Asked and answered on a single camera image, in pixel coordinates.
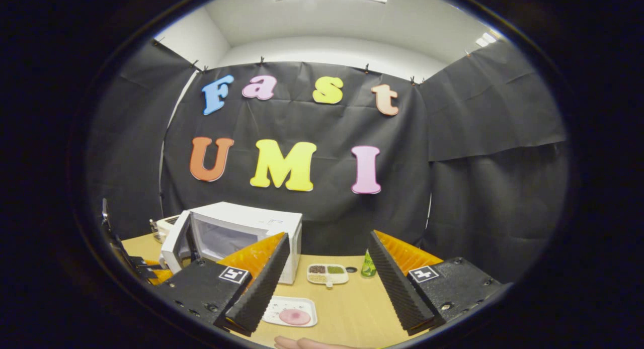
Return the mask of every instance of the white wall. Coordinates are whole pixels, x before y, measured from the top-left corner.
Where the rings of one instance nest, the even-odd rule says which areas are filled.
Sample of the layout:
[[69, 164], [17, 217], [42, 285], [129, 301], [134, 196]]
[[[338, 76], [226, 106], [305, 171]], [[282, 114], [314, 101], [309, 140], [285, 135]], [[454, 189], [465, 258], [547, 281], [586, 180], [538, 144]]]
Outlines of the white wall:
[[225, 53], [217, 67], [265, 61], [303, 61], [334, 63], [400, 78], [415, 76], [420, 82], [447, 66], [420, 53], [387, 44], [343, 37], [290, 37], [251, 42], [235, 46]]
[[167, 46], [197, 67], [216, 67], [219, 60], [230, 49], [226, 38], [204, 8], [193, 11], [161, 31], [155, 40]]

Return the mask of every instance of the pink food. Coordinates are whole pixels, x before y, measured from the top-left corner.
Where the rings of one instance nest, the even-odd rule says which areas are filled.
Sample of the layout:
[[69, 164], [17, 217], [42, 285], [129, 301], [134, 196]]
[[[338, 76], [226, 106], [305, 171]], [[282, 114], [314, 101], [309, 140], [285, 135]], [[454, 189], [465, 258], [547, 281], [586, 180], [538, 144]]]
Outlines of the pink food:
[[297, 309], [286, 309], [280, 313], [280, 319], [291, 325], [304, 325], [311, 321], [310, 315]]

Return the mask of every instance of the green bottle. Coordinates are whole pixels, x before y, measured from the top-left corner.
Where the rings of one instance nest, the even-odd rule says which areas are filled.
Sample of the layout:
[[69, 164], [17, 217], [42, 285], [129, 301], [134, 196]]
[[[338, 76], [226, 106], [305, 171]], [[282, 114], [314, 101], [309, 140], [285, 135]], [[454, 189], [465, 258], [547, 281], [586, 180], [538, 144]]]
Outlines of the green bottle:
[[373, 276], [375, 276], [375, 265], [373, 264], [373, 260], [369, 255], [369, 250], [367, 250], [364, 255], [363, 269], [362, 271], [360, 271], [360, 273], [364, 278], [372, 278]]

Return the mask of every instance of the ceiling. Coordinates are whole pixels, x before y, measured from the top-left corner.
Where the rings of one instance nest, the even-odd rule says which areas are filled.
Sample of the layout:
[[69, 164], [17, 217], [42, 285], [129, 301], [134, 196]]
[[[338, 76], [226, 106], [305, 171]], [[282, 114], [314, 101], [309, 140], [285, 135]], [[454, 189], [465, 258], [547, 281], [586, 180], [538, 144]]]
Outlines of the ceiling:
[[235, 47], [283, 37], [361, 38], [452, 63], [489, 29], [442, 0], [215, 0], [205, 6]]

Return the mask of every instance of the hand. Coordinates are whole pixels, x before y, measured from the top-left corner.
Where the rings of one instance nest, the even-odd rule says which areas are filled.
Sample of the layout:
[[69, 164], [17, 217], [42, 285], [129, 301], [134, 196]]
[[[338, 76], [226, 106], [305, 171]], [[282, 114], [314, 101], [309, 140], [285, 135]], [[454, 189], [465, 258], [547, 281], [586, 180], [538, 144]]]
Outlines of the hand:
[[300, 340], [292, 340], [283, 336], [275, 337], [275, 347], [277, 349], [358, 349], [347, 345], [326, 344], [305, 337]]

